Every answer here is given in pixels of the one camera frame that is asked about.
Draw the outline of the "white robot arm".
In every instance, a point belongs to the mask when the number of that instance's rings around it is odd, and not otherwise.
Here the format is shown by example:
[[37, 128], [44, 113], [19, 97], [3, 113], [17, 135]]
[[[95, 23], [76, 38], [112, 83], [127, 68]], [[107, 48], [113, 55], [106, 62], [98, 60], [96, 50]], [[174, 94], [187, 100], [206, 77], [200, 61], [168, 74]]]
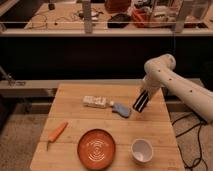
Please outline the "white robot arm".
[[207, 123], [213, 123], [213, 92], [181, 77], [174, 72], [176, 60], [171, 54], [149, 59], [144, 64], [146, 75], [142, 79], [142, 88], [148, 97], [165, 86], [189, 108]]

